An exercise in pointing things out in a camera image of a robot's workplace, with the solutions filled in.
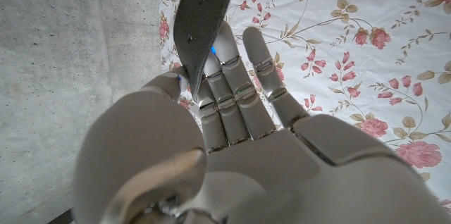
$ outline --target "white robotic hand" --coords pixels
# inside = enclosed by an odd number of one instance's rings
[[[187,86],[182,68],[123,97],[80,151],[78,223],[450,221],[383,144],[336,118],[309,117],[284,88],[258,29],[243,41],[284,129],[276,131],[223,22],[197,95],[203,134],[176,104]]]

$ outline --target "floral bedsheet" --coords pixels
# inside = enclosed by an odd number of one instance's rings
[[[180,66],[177,5],[159,2],[163,71]],[[451,0],[231,0],[225,20],[260,94],[242,45],[249,26],[261,30],[281,80],[306,110],[393,148],[451,213]],[[180,104],[199,120],[189,92]]]

